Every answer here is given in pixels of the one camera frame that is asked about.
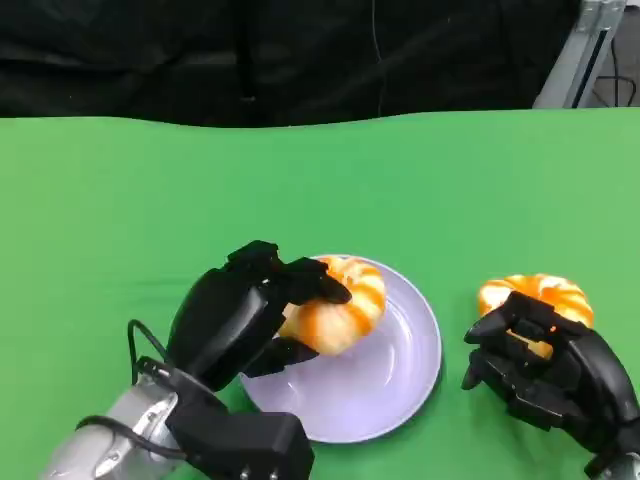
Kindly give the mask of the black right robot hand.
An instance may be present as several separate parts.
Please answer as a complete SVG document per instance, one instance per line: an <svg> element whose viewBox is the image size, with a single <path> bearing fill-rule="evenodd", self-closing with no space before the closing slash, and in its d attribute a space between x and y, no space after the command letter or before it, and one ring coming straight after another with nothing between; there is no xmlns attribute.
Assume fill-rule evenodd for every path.
<svg viewBox="0 0 640 480"><path fill-rule="evenodd" d="M464 340L473 345L465 390L486 384L509 415L565 431L594 457L595 478L623 456L639 456L639 401L631 379L596 331L553 306L513 291Z"/></svg>

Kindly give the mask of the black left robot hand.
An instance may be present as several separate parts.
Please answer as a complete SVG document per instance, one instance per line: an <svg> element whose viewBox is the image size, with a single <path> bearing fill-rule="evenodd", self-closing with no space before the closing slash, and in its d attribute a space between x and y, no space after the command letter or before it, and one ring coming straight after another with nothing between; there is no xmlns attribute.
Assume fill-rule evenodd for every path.
<svg viewBox="0 0 640 480"><path fill-rule="evenodd" d="M319 354L280 333L286 307L314 301L341 305L350 299L325 263L307 257L285 263L276 244L255 240L191 287L173 320L167 359L212 391L240 373L279 373Z"/></svg>

